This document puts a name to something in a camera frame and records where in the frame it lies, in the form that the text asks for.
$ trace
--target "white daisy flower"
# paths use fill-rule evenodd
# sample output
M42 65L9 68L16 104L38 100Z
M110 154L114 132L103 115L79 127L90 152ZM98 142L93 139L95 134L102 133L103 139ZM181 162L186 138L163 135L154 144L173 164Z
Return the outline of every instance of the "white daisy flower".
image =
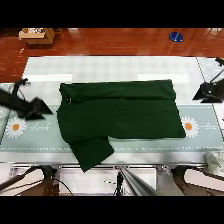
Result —
M190 118L190 117L182 117L181 118L182 121L182 125L183 128L186 132L186 136L189 138L194 138L195 136L198 135L198 124L197 122L194 120L194 118Z
M25 120L14 117L6 126L6 135L8 135L8 138L17 138L23 134L23 131L26 130L26 126Z

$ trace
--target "blue disc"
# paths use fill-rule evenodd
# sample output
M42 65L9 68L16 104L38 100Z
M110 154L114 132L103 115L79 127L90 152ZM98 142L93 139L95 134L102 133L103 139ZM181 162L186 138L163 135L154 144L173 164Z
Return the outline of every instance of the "blue disc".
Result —
M174 42L182 42L184 40L184 37L181 33L179 32L172 32L170 34L170 40Z

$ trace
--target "table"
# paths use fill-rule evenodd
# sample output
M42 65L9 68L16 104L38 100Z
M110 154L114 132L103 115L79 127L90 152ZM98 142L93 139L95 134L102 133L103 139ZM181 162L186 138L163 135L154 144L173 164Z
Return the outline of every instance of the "table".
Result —
M223 150L223 139L220 131L220 124L218 124L216 120L216 114L213 105L201 105L200 101L192 101L192 98L197 92L200 84L204 82L203 74L206 70L200 70L200 66L203 61L201 60L202 58L198 59L195 57L170 56L30 57L23 76L35 76L37 78L40 77L40 79L39 82L32 83L32 88L22 87L21 90L23 91L27 100L32 100L33 97L38 96L42 98L45 103L54 107L56 105L60 105L61 102L60 92L58 91L61 82L118 82L171 78L173 80L174 89L177 94L176 104L178 105L178 108L195 108L197 110L203 110L203 113L205 113L207 110L208 113L211 114L209 116L213 117L212 119L215 125L207 125L206 123L203 123L203 125L200 126L201 130L206 133L210 130L210 127L211 129L214 128L213 132L215 133L214 137L217 137L217 145L215 147L211 145L210 149L208 150ZM70 74L71 79L66 81L63 79L61 81L47 81L47 79L45 79L45 81L43 81L43 75L49 78L52 74L61 74L61 77L63 77L62 74ZM112 145L115 147L115 153L103 161L102 164L105 165L199 164L205 162L204 155L205 151L207 150L201 146L189 146L183 147L183 150L185 150L183 152L181 151L182 147L152 147L151 142L140 142L133 140L121 142L114 139L111 139L111 141ZM7 151L7 144L4 145L3 143L4 139L1 145L2 148L0 148L0 162L77 164L77 160L69 151L69 148L66 148L68 152L64 152L64 150L60 151L60 147L54 148L54 151L52 148L47 148L47 150L50 152L43 152L43 148L41 149L41 147L39 150L36 150L35 148L35 152L29 152L30 149L28 149L27 146L26 148L18 148L18 150L21 151L18 151L13 147L10 148L10 146L8 147L9 151ZM134 151L133 144L147 145L145 148L141 147L136 149L140 151Z

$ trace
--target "green shirt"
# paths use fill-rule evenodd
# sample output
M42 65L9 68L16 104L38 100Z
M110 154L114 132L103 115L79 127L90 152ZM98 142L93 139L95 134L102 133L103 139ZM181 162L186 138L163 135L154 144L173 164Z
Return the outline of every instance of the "green shirt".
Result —
M84 172L113 154L108 136L185 137L171 80L62 83L60 92L57 118L61 135Z

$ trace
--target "wooden floor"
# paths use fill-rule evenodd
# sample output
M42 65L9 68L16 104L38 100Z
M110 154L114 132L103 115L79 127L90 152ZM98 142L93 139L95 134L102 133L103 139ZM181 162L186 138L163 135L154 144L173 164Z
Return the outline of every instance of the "wooden floor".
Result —
M173 31L182 43L169 39ZM18 80L29 56L152 55L224 57L221 28L69 28L53 45L26 45L17 36L0 38L0 82Z

